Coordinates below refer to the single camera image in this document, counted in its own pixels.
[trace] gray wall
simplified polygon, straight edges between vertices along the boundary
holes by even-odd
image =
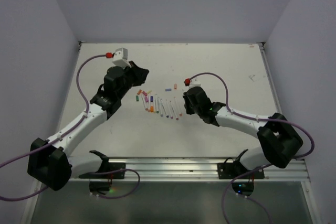
[[[307,165],[324,223],[336,221],[335,40],[336,0],[291,0],[266,43],[283,112],[316,141]]]
[[[289,0],[57,0],[88,42],[266,41]]]
[[[0,162],[54,132],[77,56],[56,0],[0,0]],[[29,193],[27,161],[0,171],[0,194]],[[18,223],[26,201],[0,201],[0,222]]]

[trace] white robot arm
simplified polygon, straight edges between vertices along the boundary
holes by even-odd
[[[149,73],[139,68],[133,61],[127,61],[127,50],[117,49],[107,55],[115,65],[107,70],[104,84],[97,94],[72,122],[49,137],[33,141],[29,156],[28,174],[38,179],[53,190],[61,189],[72,177],[88,172],[106,172],[108,169],[104,155],[91,151],[91,155],[71,157],[74,149],[96,127],[108,120],[121,106],[121,99],[131,87],[143,84]]]
[[[259,139],[259,147],[244,150],[233,164],[224,163],[224,170],[230,176],[236,177],[269,164],[286,168],[303,145],[293,127],[283,123],[286,121],[283,115],[253,115],[229,109],[224,103],[211,102],[196,78],[186,79],[185,85],[189,86],[183,94],[187,114],[196,113],[207,124],[233,128]]]

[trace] white enclosure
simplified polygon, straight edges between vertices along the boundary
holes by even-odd
[[[309,211],[317,216],[314,224],[336,222],[336,189],[330,186],[336,181],[336,0],[0,0],[0,6],[0,163],[27,152],[34,139],[54,134],[83,108],[71,82],[79,63],[124,46],[131,60],[150,70],[144,88],[165,98],[181,97],[182,81],[204,71],[227,81],[230,105],[242,111],[275,112],[276,90],[282,113],[316,142],[316,150],[305,159],[312,189],[303,180],[302,186],[291,188],[304,189]],[[79,41],[84,43],[78,55]],[[83,69],[80,81],[89,98],[108,66],[99,59]],[[224,102],[219,81],[200,79],[211,100]],[[177,91],[163,91],[174,83]],[[127,94],[116,116],[74,154],[102,148],[122,156],[236,156],[258,144],[234,130],[206,125],[197,116],[183,115],[179,122],[156,120],[143,111],[141,101],[135,102],[135,92]],[[128,123],[132,130],[119,130]],[[172,131],[176,137],[168,139]],[[99,144],[92,144],[93,139]],[[303,152],[309,148],[305,137],[304,142]],[[1,169],[1,196],[21,197],[36,189],[26,172],[27,161]],[[0,201],[0,219],[25,223],[36,200]]]

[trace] metal frame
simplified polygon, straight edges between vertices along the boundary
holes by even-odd
[[[259,43],[259,49],[265,70],[271,87],[277,111],[281,113],[281,106],[277,92],[269,71],[268,62],[264,50],[264,44]],[[226,157],[120,157],[110,158],[109,162],[123,162],[126,167],[139,172],[142,182],[225,182],[229,179],[218,179],[217,163],[221,163]],[[307,167],[304,161],[292,161],[286,169],[268,167],[264,170],[265,179],[256,179],[259,182],[301,182],[302,190],[307,202],[313,224],[322,223],[318,207],[314,200]],[[138,178],[131,172],[125,173],[121,182],[132,182]],[[73,178],[70,181],[87,182],[89,179]],[[104,181],[103,179],[91,179],[90,181]],[[32,191],[38,190],[41,183],[34,180]],[[37,197],[28,199],[21,224],[30,223],[34,214]]]
[[[136,170],[142,182],[228,182],[230,179],[219,179],[217,163],[223,163],[226,158],[111,158],[111,163],[126,163],[126,168]],[[292,161],[286,169],[274,166],[264,170],[265,179],[255,179],[259,182],[308,182],[308,172],[304,161]],[[125,178],[118,181],[137,181],[132,172],[126,172]],[[106,179],[80,179],[70,181],[106,181]]]

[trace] marker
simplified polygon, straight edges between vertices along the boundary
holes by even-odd
[[[148,101],[148,109],[147,109],[148,112],[151,112],[151,102]]]
[[[176,97],[174,97],[174,99],[175,99],[176,109],[178,110],[179,116],[182,116],[182,112],[181,112],[179,104],[177,103]]]
[[[154,112],[154,96],[151,95],[151,112]]]
[[[155,97],[154,97],[154,101],[153,101],[153,106],[154,106],[154,113],[156,113],[156,100],[155,100]]]
[[[161,105],[162,105],[162,108],[163,108],[164,115],[166,116],[166,118],[169,118],[169,115],[167,115],[166,109],[164,108],[162,99],[160,99],[160,101],[161,101]]]
[[[176,120],[179,120],[179,118],[177,117],[176,112],[175,112],[175,110],[174,110],[174,106],[173,106],[173,104],[172,104],[172,101],[170,101],[170,106],[172,107],[172,110],[173,110],[173,113],[174,113],[174,115],[175,115]]]
[[[155,110],[156,110],[156,113],[159,113],[159,101],[158,101],[157,94],[155,94]]]
[[[169,110],[169,114],[170,114],[170,119],[174,119],[174,116],[173,116],[173,112],[168,104],[168,101],[166,100],[166,104],[167,104],[167,107],[168,107],[168,110]]]
[[[142,98],[143,107],[145,108],[145,110],[147,110],[146,105],[145,105],[145,101],[143,100],[143,95],[141,95],[141,98]]]
[[[159,113],[160,113],[160,116],[163,116],[162,108],[161,108],[161,102],[160,102],[160,98],[159,98],[159,97],[157,97],[157,103],[158,103],[158,106],[159,106]]]

